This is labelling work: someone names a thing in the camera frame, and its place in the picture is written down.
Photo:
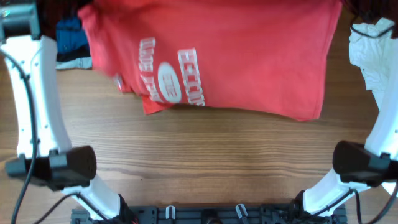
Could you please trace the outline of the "red printed t-shirt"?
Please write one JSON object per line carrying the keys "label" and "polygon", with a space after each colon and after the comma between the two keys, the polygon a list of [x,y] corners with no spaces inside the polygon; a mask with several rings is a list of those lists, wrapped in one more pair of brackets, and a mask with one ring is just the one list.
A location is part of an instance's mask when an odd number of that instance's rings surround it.
{"label": "red printed t-shirt", "polygon": [[93,67],[145,114],[187,104],[318,119],[337,0],[93,1]]}

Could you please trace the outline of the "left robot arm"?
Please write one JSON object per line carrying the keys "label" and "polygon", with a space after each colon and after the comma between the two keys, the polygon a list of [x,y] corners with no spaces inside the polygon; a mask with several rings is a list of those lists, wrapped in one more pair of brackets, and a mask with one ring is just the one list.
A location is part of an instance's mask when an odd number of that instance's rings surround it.
{"label": "left robot arm", "polygon": [[19,138],[9,177],[23,181],[12,218],[29,185],[74,198],[93,223],[137,223],[122,196],[97,175],[92,147],[73,147],[58,95],[56,41],[44,34],[45,8],[38,1],[1,2],[1,55],[14,94]]}

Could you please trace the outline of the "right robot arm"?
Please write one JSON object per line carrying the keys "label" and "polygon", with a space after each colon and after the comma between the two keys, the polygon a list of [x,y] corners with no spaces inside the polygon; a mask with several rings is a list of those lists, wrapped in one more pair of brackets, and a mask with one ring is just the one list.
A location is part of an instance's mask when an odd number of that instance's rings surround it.
{"label": "right robot arm", "polygon": [[397,79],[388,87],[387,100],[365,144],[340,141],[333,153],[333,168],[312,188],[291,201],[287,223],[324,223],[351,197],[361,223],[359,192],[384,182],[397,182]]}

